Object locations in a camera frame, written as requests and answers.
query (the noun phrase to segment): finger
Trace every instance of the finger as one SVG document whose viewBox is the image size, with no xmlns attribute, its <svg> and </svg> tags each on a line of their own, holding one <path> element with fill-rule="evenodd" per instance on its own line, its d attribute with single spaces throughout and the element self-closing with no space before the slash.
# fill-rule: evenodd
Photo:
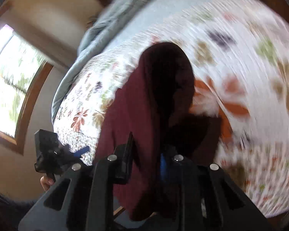
<svg viewBox="0 0 289 231">
<path fill-rule="evenodd" d="M 43 187 L 43 189 L 45 190 L 45 192 L 50 188 L 51 185 L 53 185 L 54 181 L 47 177 L 47 176 L 43 176 L 41 178 L 41 185 Z"/>
</svg>

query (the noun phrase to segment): dark red fabric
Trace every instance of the dark red fabric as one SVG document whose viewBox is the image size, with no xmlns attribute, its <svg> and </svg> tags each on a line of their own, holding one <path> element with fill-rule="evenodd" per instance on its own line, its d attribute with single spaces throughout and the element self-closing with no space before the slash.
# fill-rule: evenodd
<svg viewBox="0 0 289 231">
<path fill-rule="evenodd" d="M 133 150 L 130 182 L 114 185 L 114 195 L 132 220 L 145 219 L 154 211 L 163 143 L 177 145 L 178 152 L 186 151 L 197 162 L 203 160 L 208 165 L 213 160 L 220 121 L 190 115 L 193 94 L 190 62 L 177 45 L 167 42 L 146 49 L 129 80 L 116 92 L 106 113 L 94 162 L 112 154 L 133 133 L 137 148 Z M 200 151 L 195 157 L 197 147 Z"/>
</svg>

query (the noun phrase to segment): metal bolt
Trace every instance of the metal bolt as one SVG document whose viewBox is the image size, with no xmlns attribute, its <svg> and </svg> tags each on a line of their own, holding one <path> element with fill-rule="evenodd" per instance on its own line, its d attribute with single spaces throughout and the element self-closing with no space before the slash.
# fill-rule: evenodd
<svg viewBox="0 0 289 231">
<path fill-rule="evenodd" d="M 216 171 L 216 170 L 219 169 L 219 166 L 218 166 L 217 164 L 215 164 L 215 163 L 212 163 L 212 164 L 210 165 L 210 169 Z"/>
<path fill-rule="evenodd" d="M 176 155 L 173 158 L 175 161 L 183 161 L 184 157 L 182 155 Z"/>
<path fill-rule="evenodd" d="M 79 163 L 75 163 L 75 164 L 73 164 L 72 169 L 74 171 L 80 170 L 81 169 L 81 165 Z"/>
<path fill-rule="evenodd" d="M 115 161 L 115 160 L 117 160 L 117 156 L 116 155 L 110 155 L 110 156 L 108 156 L 108 161 Z"/>
</svg>

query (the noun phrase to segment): window frame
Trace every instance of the window frame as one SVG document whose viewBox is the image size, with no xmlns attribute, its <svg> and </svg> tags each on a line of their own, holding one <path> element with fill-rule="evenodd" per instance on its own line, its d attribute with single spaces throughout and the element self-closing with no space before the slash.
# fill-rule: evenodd
<svg viewBox="0 0 289 231">
<path fill-rule="evenodd" d="M 16 124 L 15 137 L 13 138 L 0 131 L 0 143 L 18 154 L 24 154 L 25 139 L 33 108 L 52 68 L 53 66 L 51 64 L 45 62 L 36 72 L 25 95 L 24 102 L 22 103 L 22 108 Z"/>
</svg>

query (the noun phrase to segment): mattress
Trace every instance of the mattress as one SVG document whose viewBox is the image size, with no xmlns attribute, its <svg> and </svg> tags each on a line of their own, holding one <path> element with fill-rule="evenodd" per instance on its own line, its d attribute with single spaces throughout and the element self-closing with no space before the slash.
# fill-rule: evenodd
<svg viewBox="0 0 289 231">
<path fill-rule="evenodd" d="M 54 122 L 59 140 L 88 145 L 92 164 L 116 90 L 147 47 L 174 42 L 195 76 L 190 112 L 223 120 L 215 162 L 266 217 L 289 210 L 289 25 L 256 0 L 212 0 L 120 41 L 75 79 Z"/>
</svg>

